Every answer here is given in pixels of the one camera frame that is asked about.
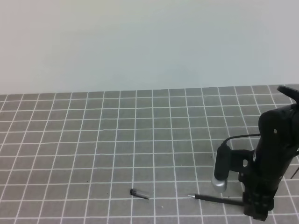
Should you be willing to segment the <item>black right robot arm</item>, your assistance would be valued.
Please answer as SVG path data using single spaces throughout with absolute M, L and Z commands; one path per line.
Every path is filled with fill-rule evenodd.
M 245 187 L 244 214 L 259 221 L 265 221 L 273 210 L 279 184 L 299 154 L 299 92 L 282 85 L 277 90 L 295 103 L 261 114 L 255 150 L 232 150 L 230 156 L 230 170 L 239 174 Z

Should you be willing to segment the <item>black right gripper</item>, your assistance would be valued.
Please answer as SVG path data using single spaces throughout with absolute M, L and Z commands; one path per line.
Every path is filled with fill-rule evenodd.
M 255 151 L 231 150 L 229 170 L 239 173 L 238 180 L 245 186 L 242 201 L 229 200 L 230 205 L 243 205 L 244 215 L 255 220 L 266 220 L 274 208 L 274 196 L 282 176 L 290 165 L 293 155 L 279 156 L 277 160 L 266 161 L 266 170 L 261 163 L 255 164 Z

